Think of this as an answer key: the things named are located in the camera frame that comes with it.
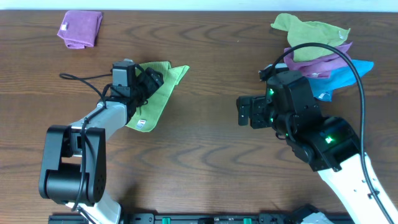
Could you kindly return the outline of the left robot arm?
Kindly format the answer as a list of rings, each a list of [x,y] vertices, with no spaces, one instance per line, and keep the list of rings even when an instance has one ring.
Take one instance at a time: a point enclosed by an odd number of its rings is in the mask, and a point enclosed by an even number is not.
[[[106,142],[164,84],[162,73],[140,65],[115,67],[96,108],[69,125],[48,128],[39,194],[78,212],[88,223],[129,223],[106,191]]]

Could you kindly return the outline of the light green cloth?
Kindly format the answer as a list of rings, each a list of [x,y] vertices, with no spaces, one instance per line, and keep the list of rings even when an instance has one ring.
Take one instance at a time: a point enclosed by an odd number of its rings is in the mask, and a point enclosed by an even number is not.
[[[146,105],[137,109],[126,125],[136,131],[148,133],[156,127],[174,88],[180,83],[190,67],[188,65],[172,67],[168,61],[142,63],[141,67],[153,68],[163,74],[164,79],[164,84],[148,99]]]

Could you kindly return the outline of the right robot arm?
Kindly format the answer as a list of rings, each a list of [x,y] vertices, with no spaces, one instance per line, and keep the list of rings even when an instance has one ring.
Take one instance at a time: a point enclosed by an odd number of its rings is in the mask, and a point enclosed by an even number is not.
[[[318,173],[355,223],[387,223],[361,167],[359,137],[343,118],[323,116],[308,79],[298,71],[270,77],[264,95],[236,100],[238,123],[272,128],[295,156]]]

